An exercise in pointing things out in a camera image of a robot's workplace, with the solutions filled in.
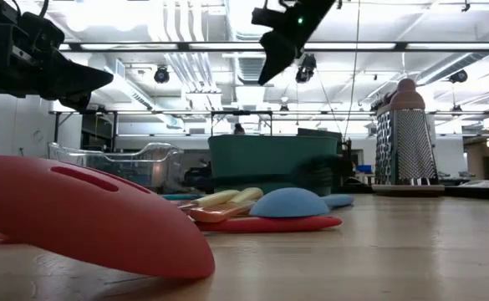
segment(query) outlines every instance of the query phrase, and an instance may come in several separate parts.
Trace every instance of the clear plastic bin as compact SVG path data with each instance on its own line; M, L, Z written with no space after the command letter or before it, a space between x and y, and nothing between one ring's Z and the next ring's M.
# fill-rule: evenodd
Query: clear plastic bin
M104 153L48 144L49 159L87 166L133 181L152 191L179 191L184 151L167 143L149 143L136 153Z

